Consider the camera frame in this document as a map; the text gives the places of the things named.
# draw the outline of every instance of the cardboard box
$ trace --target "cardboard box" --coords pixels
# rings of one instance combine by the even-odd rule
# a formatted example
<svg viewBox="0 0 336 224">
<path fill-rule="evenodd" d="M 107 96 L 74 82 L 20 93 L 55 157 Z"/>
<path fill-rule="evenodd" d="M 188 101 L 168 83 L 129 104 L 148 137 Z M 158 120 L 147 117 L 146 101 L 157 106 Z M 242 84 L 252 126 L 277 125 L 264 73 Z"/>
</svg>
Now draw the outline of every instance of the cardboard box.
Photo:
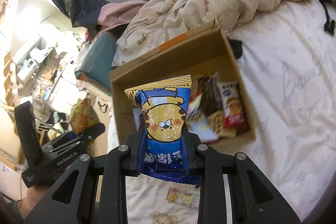
<svg viewBox="0 0 336 224">
<path fill-rule="evenodd" d="M 245 86 L 227 38 L 213 23 L 202 25 L 175 37 L 145 55 L 109 73 L 116 127 L 120 143 L 136 132 L 132 108 L 124 90 L 181 75 L 219 72 L 222 82 L 237 81 L 247 119 L 247 130 L 234 139 L 221 139 L 212 146 L 222 152 L 233 141 L 254 141 L 251 108 Z"/>
</svg>

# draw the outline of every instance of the blue object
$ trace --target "blue object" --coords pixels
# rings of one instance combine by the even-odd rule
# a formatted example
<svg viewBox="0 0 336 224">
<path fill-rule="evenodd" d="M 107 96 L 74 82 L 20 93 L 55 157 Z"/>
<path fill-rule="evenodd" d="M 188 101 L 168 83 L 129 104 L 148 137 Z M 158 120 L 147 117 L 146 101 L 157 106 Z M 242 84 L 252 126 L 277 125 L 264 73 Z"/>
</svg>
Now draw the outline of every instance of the blue object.
<svg viewBox="0 0 336 224">
<path fill-rule="evenodd" d="M 89 80 L 110 89 L 109 72 L 115 53 L 115 40 L 108 32 L 102 33 L 83 55 L 75 76 L 84 73 Z"/>
</svg>

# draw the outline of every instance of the yellow snack bag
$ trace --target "yellow snack bag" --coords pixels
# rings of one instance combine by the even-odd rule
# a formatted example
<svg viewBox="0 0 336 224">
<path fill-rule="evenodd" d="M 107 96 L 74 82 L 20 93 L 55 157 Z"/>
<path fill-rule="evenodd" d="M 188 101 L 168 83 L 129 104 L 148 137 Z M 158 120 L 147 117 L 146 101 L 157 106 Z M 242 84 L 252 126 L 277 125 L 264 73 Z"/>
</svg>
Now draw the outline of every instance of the yellow snack bag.
<svg viewBox="0 0 336 224">
<path fill-rule="evenodd" d="M 72 131 L 77 135 L 99 122 L 97 113 L 91 106 L 91 100 L 89 98 L 85 98 L 71 110 L 69 123 L 72 127 Z"/>
</svg>

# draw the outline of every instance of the blue snack bag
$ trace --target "blue snack bag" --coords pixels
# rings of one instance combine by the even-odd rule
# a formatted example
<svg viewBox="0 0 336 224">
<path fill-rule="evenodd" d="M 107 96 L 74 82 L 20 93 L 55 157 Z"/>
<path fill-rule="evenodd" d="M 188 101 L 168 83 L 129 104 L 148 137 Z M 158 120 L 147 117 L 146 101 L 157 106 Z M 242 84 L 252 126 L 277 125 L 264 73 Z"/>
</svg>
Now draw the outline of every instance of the blue snack bag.
<svg viewBox="0 0 336 224">
<path fill-rule="evenodd" d="M 187 75 L 125 90 L 131 102 L 142 109 L 146 142 L 144 169 L 183 169 L 181 132 L 191 83 Z"/>
</svg>

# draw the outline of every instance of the bed sheet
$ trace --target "bed sheet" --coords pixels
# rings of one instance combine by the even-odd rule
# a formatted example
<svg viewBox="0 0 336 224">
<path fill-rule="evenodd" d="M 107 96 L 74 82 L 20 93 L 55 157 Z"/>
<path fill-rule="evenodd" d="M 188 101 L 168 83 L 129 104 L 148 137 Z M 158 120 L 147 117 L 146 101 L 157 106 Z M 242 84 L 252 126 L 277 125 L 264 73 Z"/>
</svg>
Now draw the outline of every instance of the bed sheet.
<svg viewBox="0 0 336 224">
<path fill-rule="evenodd" d="M 336 18 L 336 10 L 329 11 Z M 243 41 L 237 62 L 257 138 L 220 149 L 248 154 L 302 221 L 336 169 L 336 38 L 323 30 L 325 20 L 318 0 L 282 1 L 276 11 L 257 14 L 230 36 Z M 113 118 L 110 125 L 112 149 L 118 144 Z M 156 223 L 197 222 L 194 209 L 165 200 L 174 183 L 145 175 L 126 183 L 129 223 L 155 223 L 155 212 L 163 214 Z"/>
</svg>

